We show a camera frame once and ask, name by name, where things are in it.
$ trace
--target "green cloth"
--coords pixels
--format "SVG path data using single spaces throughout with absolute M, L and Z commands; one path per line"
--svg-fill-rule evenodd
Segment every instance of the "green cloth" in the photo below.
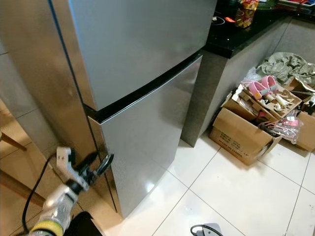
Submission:
M 281 84 L 289 84 L 294 77 L 315 89 L 315 64 L 307 63 L 294 53 L 274 53 L 257 68 L 261 76 L 272 75 Z

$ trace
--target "black cable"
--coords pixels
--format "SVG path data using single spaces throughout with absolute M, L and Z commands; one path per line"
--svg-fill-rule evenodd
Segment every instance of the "black cable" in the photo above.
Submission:
M 25 218 L 26 218 L 26 212 L 28 211 L 28 208 L 29 208 L 30 200 L 31 200 L 31 198 L 32 198 L 32 196 L 33 196 L 33 194 L 34 194 L 34 192 L 35 192 L 35 190 L 36 190 L 36 188 L 37 188 L 39 182 L 41 181 L 41 178 L 42 178 L 43 175 L 44 175 L 44 172 L 45 172 L 45 170 L 46 170 L 46 167 L 47 167 L 49 161 L 50 161 L 53 157 L 56 157 L 56 154 L 53 154 L 53 155 L 51 155 L 50 157 L 48 157 L 48 159 L 47 159 L 47 161 L 46 161 L 46 163 L 45 163 L 45 165 L 44 165 L 44 167 L 43 167 L 43 169 L 42 169 L 42 171 L 41 171 L 41 173 L 40 173 L 40 176 L 39 176 L 39 178 L 38 178 L 38 180 L 37 180 L 37 182 L 36 182 L 36 184 L 35 184 L 35 186 L 34 186 L 34 188 L 32 189 L 32 191 L 31 191 L 31 193 L 30 193 L 28 199 L 26 200 L 26 203 L 25 203 L 25 206 L 24 206 L 24 210 L 23 210 L 23 214 L 22 214 L 22 225 L 23 225 L 24 233 L 26 233 L 26 234 L 29 233 L 29 230 L 28 230 L 27 225 L 26 225 L 26 220 L 25 220 Z
M 213 231 L 214 233 L 216 233 L 217 235 L 223 236 L 220 232 L 218 232 L 218 231 L 215 230 L 214 228 L 211 228 L 211 227 L 209 227 L 209 226 L 207 226 L 207 225 L 194 225 L 194 226 L 192 226 L 192 227 L 190 228 L 190 232 L 191 232 L 191 234 L 194 235 L 194 236 L 197 236 L 197 233 L 194 233 L 192 230 L 193 230 L 194 228 L 197 228 L 197 227 L 202 227 L 202 228 L 205 228 L 205 229 L 207 229 L 207 230 L 211 230 L 211 231 Z

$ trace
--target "freezer door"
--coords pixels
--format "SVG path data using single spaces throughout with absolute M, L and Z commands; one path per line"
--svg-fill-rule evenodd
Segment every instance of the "freezer door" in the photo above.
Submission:
M 123 217 L 154 188 L 174 160 L 200 61 L 201 56 L 104 123 L 90 118 L 97 142 L 103 136 L 107 150 L 115 155 L 107 177 L 115 185 L 112 195 Z
M 206 43 L 216 2 L 68 0 L 73 37 L 60 1 L 53 1 L 74 67 L 78 41 L 87 77 L 77 76 L 84 103 L 98 111 L 197 52 Z

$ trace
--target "stainless steel refrigerator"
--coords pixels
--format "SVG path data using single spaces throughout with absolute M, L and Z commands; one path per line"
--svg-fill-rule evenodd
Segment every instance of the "stainless steel refrigerator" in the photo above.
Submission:
M 61 141 L 115 154 L 126 217 L 173 161 L 216 0 L 1 0 L 0 40 Z

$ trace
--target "granite countertop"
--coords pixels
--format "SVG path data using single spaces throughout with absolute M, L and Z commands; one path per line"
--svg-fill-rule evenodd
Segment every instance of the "granite countertop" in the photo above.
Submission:
M 237 0 L 219 0 L 215 16 L 216 25 L 210 27 L 207 43 L 203 48 L 225 58 L 232 58 L 245 47 L 267 32 L 272 26 L 279 23 L 287 16 L 293 16 L 301 20 L 313 21 L 315 23 L 315 6 L 300 7 L 298 5 L 285 5 L 269 0 L 267 3 L 260 2 L 258 9 L 252 14 L 252 24 L 246 28 L 236 27 L 235 23 L 229 22 L 225 17 L 236 20 L 238 16 L 244 15 L 245 10 L 240 9 Z

